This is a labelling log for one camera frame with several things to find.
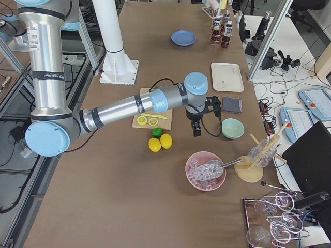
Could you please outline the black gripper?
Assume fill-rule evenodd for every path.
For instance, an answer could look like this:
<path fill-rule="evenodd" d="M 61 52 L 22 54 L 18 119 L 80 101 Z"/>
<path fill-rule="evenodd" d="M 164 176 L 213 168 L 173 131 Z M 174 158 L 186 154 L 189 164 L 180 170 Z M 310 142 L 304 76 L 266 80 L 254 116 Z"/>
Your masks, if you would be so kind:
<path fill-rule="evenodd" d="M 193 130 L 194 137 L 201 136 L 203 110 L 204 110 L 204 105 L 193 106 L 192 104 L 188 104 L 188 106 L 186 106 L 186 116 L 191 121 L 191 127 Z"/>

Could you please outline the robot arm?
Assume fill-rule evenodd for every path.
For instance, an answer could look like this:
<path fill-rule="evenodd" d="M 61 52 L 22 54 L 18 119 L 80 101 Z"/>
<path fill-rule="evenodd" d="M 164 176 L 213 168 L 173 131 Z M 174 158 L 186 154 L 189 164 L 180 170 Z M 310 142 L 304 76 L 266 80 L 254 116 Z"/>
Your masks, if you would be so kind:
<path fill-rule="evenodd" d="M 61 29 L 79 28 L 79 2 L 18 1 L 18 11 L 27 29 L 36 105 L 25 140 L 35 153 L 56 156 L 87 133 L 149 110 L 160 113 L 184 106 L 193 127 L 206 112 L 208 80 L 199 72 L 173 86 L 73 112 L 66 103 Z"/>

